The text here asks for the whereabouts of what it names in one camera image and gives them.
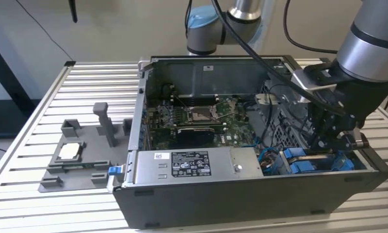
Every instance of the white wall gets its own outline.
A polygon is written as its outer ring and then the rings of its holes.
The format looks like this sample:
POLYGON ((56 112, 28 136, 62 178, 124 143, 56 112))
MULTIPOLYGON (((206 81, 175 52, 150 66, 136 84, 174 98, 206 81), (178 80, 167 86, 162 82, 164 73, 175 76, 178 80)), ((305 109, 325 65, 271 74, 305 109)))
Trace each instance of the white wall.
MULTIPOLYGON (((78 0, 78 24, 67 0, 20 2, 76 61, 139 61, 187 53, 186 0, 78 0)), ((195 6, 208 3, 194 1, 195 6)), ((222 1, 222 7, 231 3, 222 1)), ((0 0, 0 52, 30 96, 40 98, 68 57, 15 0, 0 0)), ((240 52, 236 46, 234 53, 240 52)))
MULTIPOLYGON (((262 54, 295 58, 334 55, 305 51, 289 43, 282 15, 286 0, 274 0, 275 11, 262 54)), ((76 61, 138 61, 151 55, 184 55, 184 14, 188 0, 76 0, 79 22, 71 19, 67 0, 20 0, 76 61)), ((227 9, 234 0, 220 0, 227 9)), ((211 4, 194 0, 194 6, 211 4)), ((289 26, 301 43, 339 49, 361 7, 359 0, 293 0, 289 26)), ((47 92, 68 57, 52 43, 15 0, 0 0, 0 52, 30 96, 47 92)), ((218 54, 246 54, 223 46, 218 54)), ((0 99, 8 99, 0 86, 0 99)))

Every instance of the power supply label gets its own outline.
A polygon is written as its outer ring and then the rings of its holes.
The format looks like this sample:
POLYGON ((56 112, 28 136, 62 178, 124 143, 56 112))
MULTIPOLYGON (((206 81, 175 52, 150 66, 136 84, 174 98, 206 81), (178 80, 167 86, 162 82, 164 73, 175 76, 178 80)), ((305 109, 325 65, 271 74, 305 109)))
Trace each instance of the power supply label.
POLYGON ((172 152, 172 176, 211 176, 208 151, 172 152))

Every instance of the aluminum extrusion table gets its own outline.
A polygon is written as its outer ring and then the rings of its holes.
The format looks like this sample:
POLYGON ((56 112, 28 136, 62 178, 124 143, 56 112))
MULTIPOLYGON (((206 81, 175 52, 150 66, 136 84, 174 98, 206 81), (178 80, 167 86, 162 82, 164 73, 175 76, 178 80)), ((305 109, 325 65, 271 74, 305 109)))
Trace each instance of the aluminum extrusion table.
MULTIPOLYGON (((319 59, 298 61, 302 66, 322 62, 319 59)), ((110 104, 114 122, 132 118, 138 84, 138 63, 78 63, 64 67, 0 161, 0 233, 136 231, 128 228, 114 195, 106 189, 40 193, 38 182, 62 137, 64 119, 76 118, 82 125, 98 124, 92 106, 102 101, 110 104)), ((383 109, 367 118, 363 132, 388 164, 388 114, 383 109)), ((155 231, 263 230, 268 233, 388 233, 388 180, 374 192, 355 195, 330 215, 155 231)))

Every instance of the green circuit board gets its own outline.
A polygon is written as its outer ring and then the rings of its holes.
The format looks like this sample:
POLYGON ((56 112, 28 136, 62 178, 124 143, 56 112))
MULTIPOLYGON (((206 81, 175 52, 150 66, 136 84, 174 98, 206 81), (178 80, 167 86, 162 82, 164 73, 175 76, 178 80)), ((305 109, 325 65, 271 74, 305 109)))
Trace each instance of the green circuit board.
POLYGON ((174 107, 159 105, 150 109, 152 150, 178 149, 176 134, 180 129, 211 129, 215 132, 210 147, 244 147, 255 144, 255 133, 243 104, 226 99, 208 106, 174 107))

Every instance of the black stand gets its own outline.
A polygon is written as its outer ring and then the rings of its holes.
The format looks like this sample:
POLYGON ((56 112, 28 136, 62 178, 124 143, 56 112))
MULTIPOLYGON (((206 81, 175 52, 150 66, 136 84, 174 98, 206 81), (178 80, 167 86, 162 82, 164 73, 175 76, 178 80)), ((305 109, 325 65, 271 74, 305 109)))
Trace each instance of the black stand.
POLYGON ((0 54, 0 83, 12 100, 0 100, 0 138, 15 138, 40 100, 32 100, 0 54))

